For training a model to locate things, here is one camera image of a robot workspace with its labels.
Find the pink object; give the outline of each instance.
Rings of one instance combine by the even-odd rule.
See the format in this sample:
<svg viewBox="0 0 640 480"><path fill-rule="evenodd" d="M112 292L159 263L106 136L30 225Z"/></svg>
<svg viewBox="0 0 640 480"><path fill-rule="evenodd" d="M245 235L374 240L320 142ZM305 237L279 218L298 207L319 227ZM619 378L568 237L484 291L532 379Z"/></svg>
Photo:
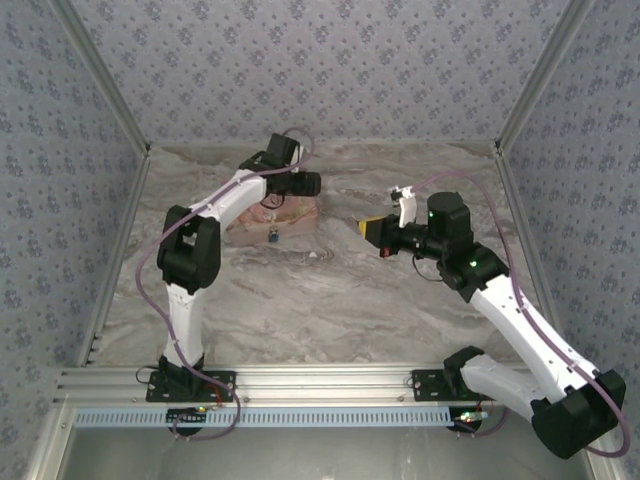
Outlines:
<svg viewBox="0 0 640 480"><path fill-rule="evenodd" d="M271 195L265 205L279 205L282 197ZM315 197L285 197L281 206L270 210L256 203L245 210L227 228L229 239L236 247L256 245L269 241L271 232L279 238L302 235L318 225L318 207Z"/></svg>

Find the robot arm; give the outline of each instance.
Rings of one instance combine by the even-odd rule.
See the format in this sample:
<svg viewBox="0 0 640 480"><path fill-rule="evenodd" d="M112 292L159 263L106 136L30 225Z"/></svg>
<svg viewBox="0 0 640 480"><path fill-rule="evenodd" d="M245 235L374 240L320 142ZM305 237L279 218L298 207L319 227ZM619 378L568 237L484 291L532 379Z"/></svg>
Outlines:
<svg viewBox="0 0 640 480"><path fill-rule="evenodd" d="M395 189L391 198L400 215L359 222L360 232L379 248L381 257L400 251L437 261L444 283L488 318L529 367L523 375L467 347L444 361L444 376L453 392L475 392L502 403L532 423L545 446L569 458L617 425L604 400L571 367L595 379L618 406L626 386L613 370L600 373L568 345L535 307L524 307L535 323L571 360L567 365L536 333L515 300L508 267L474 242L468 207L457 193L440 192L428 199L428 222L415 223L411 188Z"/></svg>
<svg viewBox="0 0 640 480"><path fill-rule="evenodd" d="M158 268L162 270L162 278L167 284L171 323L180 348L192 367L201 368L204 362L202 289L213 283L220 270L221 233L247 208L270 194L316 196L321 188L319 174L297 169L240 180L255 172L295 164L302 157L302 152L303 147L297 141L274 134L267 150L243 162L231 180L219 190L189 208L176 205L167 213L165 231L193 210L208 205L162 242L157 258ZM160 370L177 382L192 381L190 375L182 374L182 362L171 338L160 359Z"/></svg>

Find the blue floral wallpaper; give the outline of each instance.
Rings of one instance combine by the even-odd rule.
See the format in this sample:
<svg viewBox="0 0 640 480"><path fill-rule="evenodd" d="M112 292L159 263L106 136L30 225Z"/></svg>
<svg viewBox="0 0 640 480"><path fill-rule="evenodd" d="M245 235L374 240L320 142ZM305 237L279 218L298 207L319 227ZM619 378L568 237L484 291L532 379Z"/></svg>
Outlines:
<svg viewBox="0 0 640 480"><path fill-rule="evenodd" d="M567 0L75 0L147 140L495 138Z"/></svg>
<svg viewBox="0 0 640 480"><path fill-rule="evenodd" d="M137 155L45 0L0 2L0 478L75 363Z"/></svg>
<svg viewBox="0 0 640 480"><path fill-rule="evenodd" d="M638 2L596 2L508 158L567 339L626 379L640 478Z"/></svg>

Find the black cable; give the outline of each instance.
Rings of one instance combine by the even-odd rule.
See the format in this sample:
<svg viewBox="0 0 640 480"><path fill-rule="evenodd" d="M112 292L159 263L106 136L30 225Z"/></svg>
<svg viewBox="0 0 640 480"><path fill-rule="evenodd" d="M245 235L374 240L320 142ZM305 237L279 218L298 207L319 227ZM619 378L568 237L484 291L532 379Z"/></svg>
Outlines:
<svg viewBox="0 0 640 480"><path fill-rule="evenodd" d="M418 266L416 265L416 256L414 255L413 257L411 257L411 264L413 265L413 268L415 269L416 273L418 275L420 275L422 278L424 278L427 282L441 282L442 279L441 278L427 278L425 277L420 270L418 270Z"/></svg>
<svg viewBox="0 0 640 480"><path fill-rule="evenodd" d="M262 200L262 202L260 202L260 205L262 205L264 208L267 208L269 210L277 210L282 205L284 205L284 200L285 200L284 195L280 195L280 203L278 205L265 205L264 204L264 200Z"/></svg>
<svg viewBox="0 0 640 480"><path fill-rule="evenodd" d="M140 367L138 370L136 370L136 382L141 383L142 385L149 385L149 382L143 382L142 380L140 380L140 378L138 377L138 375L140 374L140 372L142 370L144 370L145 368L148 368L149 370L158 370L158 367L156 367L155 365L143 365L142 367Z"/></svg>

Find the mounting plate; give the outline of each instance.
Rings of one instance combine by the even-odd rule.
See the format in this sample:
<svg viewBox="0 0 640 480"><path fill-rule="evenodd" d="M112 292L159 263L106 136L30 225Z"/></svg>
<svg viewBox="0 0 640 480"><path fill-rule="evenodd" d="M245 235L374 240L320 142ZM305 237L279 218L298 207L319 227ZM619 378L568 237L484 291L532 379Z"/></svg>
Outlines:
<svg viewBox="0 0 640 480"><path fill-rule="evenodd" d="M444 379L444 370L413 370L413 399L416 402L478 401L488 397L467 391L455 394Z"/></svg>
<svg viewBox="0 0 640 480"><path fill-rule="evenodd" d="M232 390L236 389L236 372L230 370L205 370L205 375L220 380ZM191 396L184 389L172 389L170 381L160 372L155 371L149 377L146 400L149 403L202 403L210 404L220 401L220 403L231 403L233 398L223 388L216 388L214 385L203 382L198 392Z"/></svg>

